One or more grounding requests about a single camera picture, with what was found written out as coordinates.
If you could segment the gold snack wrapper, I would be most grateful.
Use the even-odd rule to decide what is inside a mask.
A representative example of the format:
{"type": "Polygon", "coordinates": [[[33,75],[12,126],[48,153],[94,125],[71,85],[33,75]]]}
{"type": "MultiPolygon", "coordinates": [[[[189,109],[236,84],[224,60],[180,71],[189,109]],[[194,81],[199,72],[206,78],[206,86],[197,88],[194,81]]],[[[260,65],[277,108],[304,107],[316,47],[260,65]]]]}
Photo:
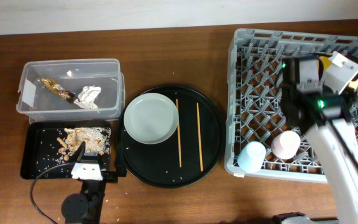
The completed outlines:
{"type": "Polygon", "coordinates": [[[51,78],[42,78],[42,83],[46,88],[51,91],[53,94],[59,96],[60,98],[66,100],[69,103],[73,103],[75,100],[75,94],[65,90],[60,84],[51,78]]]}

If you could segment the pink cup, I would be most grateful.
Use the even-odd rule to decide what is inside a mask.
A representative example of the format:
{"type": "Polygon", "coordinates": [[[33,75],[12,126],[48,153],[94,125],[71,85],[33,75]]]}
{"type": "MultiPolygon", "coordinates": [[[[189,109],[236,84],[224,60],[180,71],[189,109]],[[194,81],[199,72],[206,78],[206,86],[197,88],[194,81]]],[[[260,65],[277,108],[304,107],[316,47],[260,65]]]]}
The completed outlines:
{"type": "Polygon", "coordinates": [[[281,159],[291,159],[301,143],[300,136],[294,131],[284,131],[272,141],[272,152],[281,159]]]}

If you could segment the grey plate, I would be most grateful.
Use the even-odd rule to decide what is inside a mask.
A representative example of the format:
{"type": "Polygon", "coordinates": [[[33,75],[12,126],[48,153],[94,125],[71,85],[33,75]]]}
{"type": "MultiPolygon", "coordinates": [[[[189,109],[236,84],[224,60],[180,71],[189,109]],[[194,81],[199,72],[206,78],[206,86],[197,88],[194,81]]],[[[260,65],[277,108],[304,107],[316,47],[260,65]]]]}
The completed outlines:
{"type": "Polygon", "coordinates": [[[166,141],[177,129],[176,104],[160,93],[144,93],[134,98],[124,112],[124,127],[129,136],[142,144],[166,141]]]}

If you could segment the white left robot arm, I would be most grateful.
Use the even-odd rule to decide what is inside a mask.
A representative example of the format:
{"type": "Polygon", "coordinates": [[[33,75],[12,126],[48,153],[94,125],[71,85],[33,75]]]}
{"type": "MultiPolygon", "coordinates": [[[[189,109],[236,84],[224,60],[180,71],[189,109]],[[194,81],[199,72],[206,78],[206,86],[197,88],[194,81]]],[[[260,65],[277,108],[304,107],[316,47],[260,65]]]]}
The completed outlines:
{"type": "Polygon", "coordinates": [[[34,200],[34,187],[37,181],[57,168],[68,167],[71,178],[81,182],[81,190],[71,194],[62,202],[61,214],[65,223],[99,223],[107,184],[118,183],[120,173],[102,170],[101,161],[85,152],[83,141],[75,151],[76,160],[49,168],[39,174],[30,186],[30,201],[36,211],[49,222],[57,224],[53,218],[44,213],[34,200]]]}

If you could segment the light blue cup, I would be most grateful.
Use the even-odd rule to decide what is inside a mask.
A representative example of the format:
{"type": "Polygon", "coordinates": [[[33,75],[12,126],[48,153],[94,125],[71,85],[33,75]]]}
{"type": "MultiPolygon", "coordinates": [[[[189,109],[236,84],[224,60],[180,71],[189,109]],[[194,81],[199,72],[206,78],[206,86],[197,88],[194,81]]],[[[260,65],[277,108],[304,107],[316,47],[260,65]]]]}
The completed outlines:
{"type": "Polygon", "coordinates": [[[265,155],[265,146],[260,142],[252,141],[239,153],[237,164],[246,173],[256,173],[261,169],[265,155]]]}

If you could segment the white tissue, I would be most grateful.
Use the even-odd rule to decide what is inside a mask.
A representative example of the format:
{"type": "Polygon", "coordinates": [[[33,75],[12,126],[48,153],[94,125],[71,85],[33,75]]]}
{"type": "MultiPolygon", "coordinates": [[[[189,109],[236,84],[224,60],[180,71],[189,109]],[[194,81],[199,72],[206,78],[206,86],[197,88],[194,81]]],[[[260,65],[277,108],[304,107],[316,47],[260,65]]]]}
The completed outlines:
{"type": "Polygon", "coordinates": [[[87,110],[98,109],[94,101],[100,93],[100,86],[84,86],[82,92],[74,100],[74,104],[87,110]]]}

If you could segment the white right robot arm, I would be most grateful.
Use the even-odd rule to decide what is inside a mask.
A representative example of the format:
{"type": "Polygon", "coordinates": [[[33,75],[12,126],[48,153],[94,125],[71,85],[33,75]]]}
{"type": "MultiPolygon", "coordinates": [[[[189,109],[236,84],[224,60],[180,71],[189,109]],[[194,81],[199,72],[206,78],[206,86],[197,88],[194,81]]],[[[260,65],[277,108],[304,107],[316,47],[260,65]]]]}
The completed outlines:
{"type": "Polygon", "coordinates": [[[280,107],[317,155],[333,192],[340,223],[358,223],[358,143],[349,102],[342,95],[358,63],[333,52],[282,58],[280,107]]]}

